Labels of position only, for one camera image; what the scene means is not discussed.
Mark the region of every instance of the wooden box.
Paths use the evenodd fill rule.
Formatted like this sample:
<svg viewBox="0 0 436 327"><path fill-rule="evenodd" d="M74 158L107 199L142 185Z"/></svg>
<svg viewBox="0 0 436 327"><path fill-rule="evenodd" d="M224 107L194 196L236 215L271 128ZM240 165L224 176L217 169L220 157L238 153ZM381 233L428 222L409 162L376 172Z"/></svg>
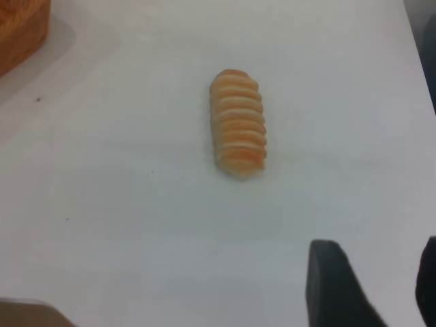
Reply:
<svg viewBox="0 0 436 327"><path fill-rule="evenodd" d="M74 327L49 305L0 300L1 327Z"/></svg>
<svg viewBox="0 0 436 327"><path fill-rule="evenodd" d="M0 0L0 77L45 41L50 0Z"/></svg>

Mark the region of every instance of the orange bread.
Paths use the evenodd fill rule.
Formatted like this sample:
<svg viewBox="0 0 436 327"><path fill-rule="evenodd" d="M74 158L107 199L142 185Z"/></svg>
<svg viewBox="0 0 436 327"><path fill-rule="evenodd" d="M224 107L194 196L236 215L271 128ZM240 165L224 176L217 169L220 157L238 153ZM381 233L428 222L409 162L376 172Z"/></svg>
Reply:
<svg viewBox="0 0 436 327"><path fill-rule="evenodd" d="M259 85L247 73L226 69L211 85L211 126L217 165L246 177L264 169L266 129Z"/></svg>

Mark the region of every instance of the black object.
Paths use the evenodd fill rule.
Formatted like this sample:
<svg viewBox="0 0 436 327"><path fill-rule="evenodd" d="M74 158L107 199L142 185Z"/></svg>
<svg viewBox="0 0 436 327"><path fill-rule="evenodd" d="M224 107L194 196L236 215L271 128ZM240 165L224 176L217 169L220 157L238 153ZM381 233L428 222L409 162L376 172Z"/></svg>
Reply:
<svg viewBox="0 0 436 327"><path fill-rule="evenodd" d="M425 26L420 58L431 101L436 111L436 16L432 16Z"/></svg>
<svg viewBox="0 0 436 327"><path fill-rule="evenodd" d="M422 252L416 280L416 302L428 327L436 326L436 237L430 237Z"/></svg>
<svg viewBox="0 0 436 327"><path fill-rule="evenodd" d="M336 242L312 241L306 302L310 327L386 327Z"/></svg>

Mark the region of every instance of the white table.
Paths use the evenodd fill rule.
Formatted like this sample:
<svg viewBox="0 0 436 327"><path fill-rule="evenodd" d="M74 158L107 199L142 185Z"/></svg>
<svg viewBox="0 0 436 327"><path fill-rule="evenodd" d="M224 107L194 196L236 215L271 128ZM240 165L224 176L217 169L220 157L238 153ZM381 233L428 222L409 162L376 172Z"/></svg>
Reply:
<svg viewBox="0 0 436 327"><path fill-rule="evenodd" d="M216 170L208 86L260 84L266 170ZM0 80L0 295L82 327L307 326L340 242L389 326L423 326L436 117L401 0L56 0Z"/></svg>

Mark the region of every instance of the ribbed pastry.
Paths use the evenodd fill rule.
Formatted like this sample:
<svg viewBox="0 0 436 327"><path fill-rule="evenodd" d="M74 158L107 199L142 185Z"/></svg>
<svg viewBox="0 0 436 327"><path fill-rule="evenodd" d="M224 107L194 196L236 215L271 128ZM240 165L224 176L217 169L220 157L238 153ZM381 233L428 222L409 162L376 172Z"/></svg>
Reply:
<svg viewBox="0 0 436 327"><path fill-rule="evenodd" d="M217 165L246 177L264 169L266 129L259 85L247 73L222 71L211 85L211 127Z"/></svg>

